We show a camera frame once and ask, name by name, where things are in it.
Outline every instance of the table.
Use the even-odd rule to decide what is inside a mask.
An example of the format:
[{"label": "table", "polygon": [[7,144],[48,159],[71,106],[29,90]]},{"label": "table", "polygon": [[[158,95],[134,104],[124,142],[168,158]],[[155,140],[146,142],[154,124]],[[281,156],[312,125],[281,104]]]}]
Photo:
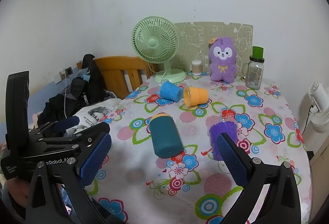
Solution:
[{"label": "table", "polygon": [[[110,123],[112,149],[87,191],[111,213],[131,224],[218,224],[239,196],[242,187],[232,179],[225,163],[212,156],[209,128],[221,116],[238,122],[238,142],[250,157],[280,165],[290,162],[298,184],[302,223],[310,216],[312,185],[300,129],[287,101],[273,82],[247,89],[242,78],[232,84],[210,81],[208,74],[191,73],[178,86],[206,88],[207,104],[184,109],[161,99],[151,77],[117,107]],[[165,112],[173,117],[184,151],[170,159],[153,151],[150,118]],[[175,167],[183,168],[183,176]],[[261,208],[268,186],[247,223]]]}]

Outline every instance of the silver bolt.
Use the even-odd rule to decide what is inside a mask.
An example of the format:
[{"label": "silver bolt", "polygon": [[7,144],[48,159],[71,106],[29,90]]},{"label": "silver bolt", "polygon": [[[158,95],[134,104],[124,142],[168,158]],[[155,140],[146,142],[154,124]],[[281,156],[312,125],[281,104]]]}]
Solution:
[{"label": "silver bolt", "polygon": [[42,168],[43,165],[44,165],[44,162],[43,161],[40,161],[40,162],[37,163],[37,167],[38,168]]},{"label": "silver bolt", "polygon": [[74,162],[75,162],[75,158],[74,158],[74,157],[70,157],[70,158],[68,158],[68,160],[67,160],[67,163],[68,163],[69,165],[74,164]]},{"label": "silver bolt", "polygon": [[291,167],[290,163],[288,163],[288,162],[283,162],[283,165],[284,165],[286,168],[290,168],[290,167]]},{"label": "silver bolt", "polygon": [[259,158],[257,158],[257,157],[255,157],[255,158],[252,158],[252,161],[254,162],[254,164],[256,164],[256,165],[259,165],[262,161],[259,159]]}]

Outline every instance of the human hand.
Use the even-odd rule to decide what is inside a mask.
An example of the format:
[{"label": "human hand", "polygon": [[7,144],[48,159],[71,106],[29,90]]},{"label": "human hand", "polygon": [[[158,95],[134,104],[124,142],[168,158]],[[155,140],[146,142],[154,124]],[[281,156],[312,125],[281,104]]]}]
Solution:
[{"label": "human hand", "polygon": [[30,183],[25,180],[12,178],[6,182],[7,189],[13,199],[20,206],[26,208],[27,196],[29,195]]}]

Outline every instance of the stuffed animal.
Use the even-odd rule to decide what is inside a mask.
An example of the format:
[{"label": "stuffed animal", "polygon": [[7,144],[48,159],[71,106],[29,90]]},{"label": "stuffed animal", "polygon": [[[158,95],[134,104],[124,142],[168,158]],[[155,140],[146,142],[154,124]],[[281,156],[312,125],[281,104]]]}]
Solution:
[{"label": "stuffed animal", "polygon": [[215,37],[209,43],[212,44],[209,49],[209,58],[211,60],[209,67],[210,80],[234,82],[234,74],[237,68],[235,64],[236,50],[232,38]]}]

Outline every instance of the yellow bow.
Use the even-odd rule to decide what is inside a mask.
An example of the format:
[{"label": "yellow bow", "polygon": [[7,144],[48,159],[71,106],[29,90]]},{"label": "yellow bow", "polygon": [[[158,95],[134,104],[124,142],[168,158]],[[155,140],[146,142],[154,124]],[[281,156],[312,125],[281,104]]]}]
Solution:
[{"label": "yellow bow", "polygon": [[220,72],[225,72],[225,69],[227,69],[228,66],[221,66],[221,65],[218,65],[218,69],[221,69]]}]

